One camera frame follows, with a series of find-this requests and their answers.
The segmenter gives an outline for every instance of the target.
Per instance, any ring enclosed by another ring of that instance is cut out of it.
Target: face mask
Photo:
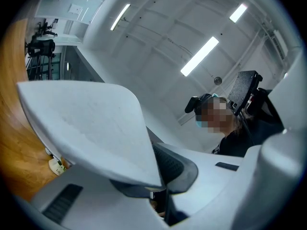
[[[196,125],[197,125],[199,128],[208,127],[207,121],[196,121]]]

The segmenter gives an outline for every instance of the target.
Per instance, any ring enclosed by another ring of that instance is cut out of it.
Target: black equipment
[[[254,142],[248,129],[247,121],[242,113],[242,109],[246,107],[252,96],[254,99],[248,106],[248,113],[250,115],[255,115],[260,111],[263,103],[268,100],[268,93],[266,90],[257,88],[259,82],[261,82],[262,79],[262,76],[259,75],[256,71],[240,71],[228,96],[229,103],[227,106],[230,110],[232,110],[235,116],[240,117],[242,125],[245,128],[250,140],[252,141],[252,144],[254,144]],[[201,97],[192,97],[187,107],[185,108],[185,112],[191,113],[194,110],[196,120],[198,121],[198,118],[201,115],[202,104],[206,103],[209,98],[212,98],[210,94],[204,94]],[[274,113],[275,109],[273,105],[271,105],[271,110],[270,111]]]
[[[53,35],[53,36],[58,36],[58,34],[54,33],[51,31],[53,26],[53,23],[51,25],[48,26],[48,23],[45,22],[44,25],[42,26],[42,23],[39,22],[38,23],[38,31],[35,33],[34,37],[41,37],[43,35]]]
[[[48,79],[52,80],[51,63],[52,63],[52,58],[55,57],[55,54],[53,54],[55,46],[56,45],[52,39],[36,40],[34,38],[29,44],[26,44],[29,57],[30,58],[36,57],[37,66],[36,66],[34,80],[36,79],[36,76],[38,76],[39,80],[42,79],[44,62],[41,63],[41,56],[48,57]],[[32,67],[30,68],[29,76],[31,76],[31,72],[32,72]]]
[[[217,86],[221,85],[222,82],[223,82],[223,80],[222,80],[221,77],[216,77],[216,78],[214,79],[214,84],[217,85]]]

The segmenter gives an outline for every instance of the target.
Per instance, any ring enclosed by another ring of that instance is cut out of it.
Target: person
[[[165,209],[164,209],[164,211],[159,211],[159,204],[158,204],[158,202],[157,201],[155,201],[155,200],[150,200],[150,204],[151,204],[151,206],[153,207],[153,209],[157,212],[157,214],[158,214],[158,216],[160,216],[160,217],[165,217]]]
[[[235,116],[228,107],[226,98],[205,94],[200,97],[200,101],[201,106],[195,110],[197,125],[208,128],[210,133],[224,135],[218,147],[212,151],[214,154],[244,157],[250,147],[261,145],[271,135],[283,131],[283,125],[276,115],[261,110],[251,116],[243,108],[251,140],[240,117]]]

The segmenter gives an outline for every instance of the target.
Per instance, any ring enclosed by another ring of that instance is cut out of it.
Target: headset
[[[270,105],[268,100],[268,92],[264,89],[258,89],[259,82],[263,80],[262,76],[256,71],[240,71],[237,74],[235,83],[228,95],[229,102],[227,107],[233,112],[235,116],[239,116],[244,129],[246,130],[252,145],[255,145],[252,135],[248,129],[247,121],[242,113],[242,109],[246,108],[247,113],[250,115],[256,115],[264,102],[268,103],[270,112],[279,119],[274,107]],[[195,112],[196,121],[201,121],[201,109],[209,99],[218,97],[216,94],[204,94],[201,97],[193,96],[187,107],[185,113]]]

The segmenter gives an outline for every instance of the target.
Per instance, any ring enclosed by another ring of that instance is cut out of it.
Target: fluorescent light
[[[247,6],[244,4],[241,4],[240,7],[237,8],[237,10],[229,17],[234,23],[238,21],[238,19],[241,17],[241,15],[245,12],[247,9]]]
[[[127,11],[127,9],[130,7],[130,4],[127,4],[124,9],[120,12],[120,14],[118,15],[118,17],[116,18],[116,20],[114,21],[112,27],[111,27],[111,31],[114,31],[114,28],[116,27],[116,25],[118,24],[119,20],[121,19],[121,17],[124,15],[124,13]]]
[[[181,73],[185,76],[188,76],[218,43],[219,41],[214,36],[210,38],[209,41],[184,66],[184,68],[181,69]]]
[[[79,19],[79,16],[80,16],[80,14],[82,13],[82,10],[83,10],[83,9],[81,9],[81,11],[80,11],[80,13],[79,13],[79,15],[78,15],[78,18],[77,18],[77,20]]]
[[[85,16],[87,10],[88,10],[88,8],[86,9],[86,11],[84,12],[84,15],[82,16],[82,19],[81,19],[82,21],[83,21],[83,18],[84,18],[84,16]]]

